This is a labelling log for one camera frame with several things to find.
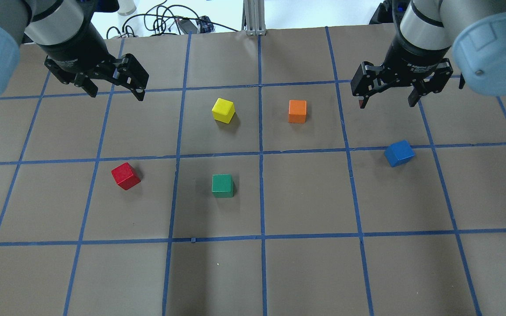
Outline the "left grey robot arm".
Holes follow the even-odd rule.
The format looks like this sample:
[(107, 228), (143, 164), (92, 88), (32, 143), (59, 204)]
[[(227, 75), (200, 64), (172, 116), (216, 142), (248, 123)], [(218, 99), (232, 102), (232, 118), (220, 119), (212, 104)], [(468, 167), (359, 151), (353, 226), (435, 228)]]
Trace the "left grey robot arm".
[(95, 97), (94, 81), (104, 80), (143, 101), (148, 72), (132, 54), (110, 54), (92, 24), (94, 13), (119, 9), (117, 0), (0, 0), (0, 95), (18, 66), (20, 45), (29, 39), (46, 53), (44, 65), (62, 84)]

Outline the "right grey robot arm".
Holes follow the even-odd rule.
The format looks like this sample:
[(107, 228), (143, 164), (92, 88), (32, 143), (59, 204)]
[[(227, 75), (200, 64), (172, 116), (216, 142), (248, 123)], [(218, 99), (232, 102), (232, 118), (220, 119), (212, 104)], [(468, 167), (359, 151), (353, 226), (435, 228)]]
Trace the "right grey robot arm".
[(439, 93), (460, 70), (459, 88), (506, 95), (506, 0), (386, 0), (396, 34), (380, 65), (362, 62), (351, 80), (360, 108), (390, 88), (412, 87), (410, 107)]

